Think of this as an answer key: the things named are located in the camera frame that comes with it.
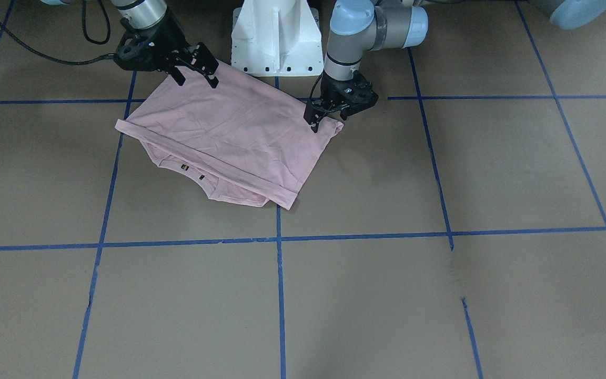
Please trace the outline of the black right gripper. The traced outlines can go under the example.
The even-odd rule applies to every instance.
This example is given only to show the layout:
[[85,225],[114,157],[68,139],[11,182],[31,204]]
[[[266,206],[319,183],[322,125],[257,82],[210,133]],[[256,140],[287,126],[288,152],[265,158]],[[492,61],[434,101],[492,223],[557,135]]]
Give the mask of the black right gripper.
[[207,80],[209,86],[217,88],[216,71],[218,60],[209,48],[200,42],[190,45],[185,33],[173,14],[164,14],[161,20],[149,28],[135,28],[132,20],[120,20],[125,28],[114,61],[126,71],[164,71],[178,86],[185,83],[179,66],[193,67]]

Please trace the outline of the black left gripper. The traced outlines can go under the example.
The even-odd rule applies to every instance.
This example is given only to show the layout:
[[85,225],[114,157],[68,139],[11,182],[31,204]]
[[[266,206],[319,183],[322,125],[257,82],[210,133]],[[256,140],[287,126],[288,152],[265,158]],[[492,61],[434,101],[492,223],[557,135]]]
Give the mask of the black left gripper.
[[323,118],[333,113],[346,121],[353,115],[375,106],[379,96],[373,91],[372,82],[359,71],[349,80],[336,80],[322,73],[316,82],[320,85],[320,96],[313,103],[306,103],[304,119],[313,133],[318,133]]

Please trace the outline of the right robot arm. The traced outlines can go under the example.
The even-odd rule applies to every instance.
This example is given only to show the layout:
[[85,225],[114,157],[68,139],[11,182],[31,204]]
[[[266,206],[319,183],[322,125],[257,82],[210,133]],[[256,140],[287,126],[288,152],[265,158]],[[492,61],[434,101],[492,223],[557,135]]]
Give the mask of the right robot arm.
[[111,60],[125,71],[164,72],[182,86],[185,67],[197,72],[209,86],[217,88],[218,61],[204,43],[191,45],[185,32],[164,1],[112,1],[125,29],[116,51],[84,62],[69,62],[40,54],[55,63],[80,66]]

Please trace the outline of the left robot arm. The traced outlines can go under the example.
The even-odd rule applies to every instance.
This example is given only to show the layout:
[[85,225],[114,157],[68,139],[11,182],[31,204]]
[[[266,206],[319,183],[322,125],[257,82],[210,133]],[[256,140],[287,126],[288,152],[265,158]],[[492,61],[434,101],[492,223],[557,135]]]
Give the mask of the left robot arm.
[[425,40],[430,19],[424,1],[336,1],[329,21],[323,70],[303,118],[314,132],[330,114],[342,120],[375,106],[379,96],[361,73],[366,51],[411,48]]

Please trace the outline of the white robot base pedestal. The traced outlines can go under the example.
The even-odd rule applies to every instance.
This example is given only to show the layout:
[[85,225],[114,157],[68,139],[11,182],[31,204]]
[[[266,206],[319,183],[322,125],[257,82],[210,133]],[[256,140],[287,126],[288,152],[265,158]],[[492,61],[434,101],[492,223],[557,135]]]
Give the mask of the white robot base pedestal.
[[245,1],[233,10],[233,68],[254,77],[317,76],[323,70],[318,6]]

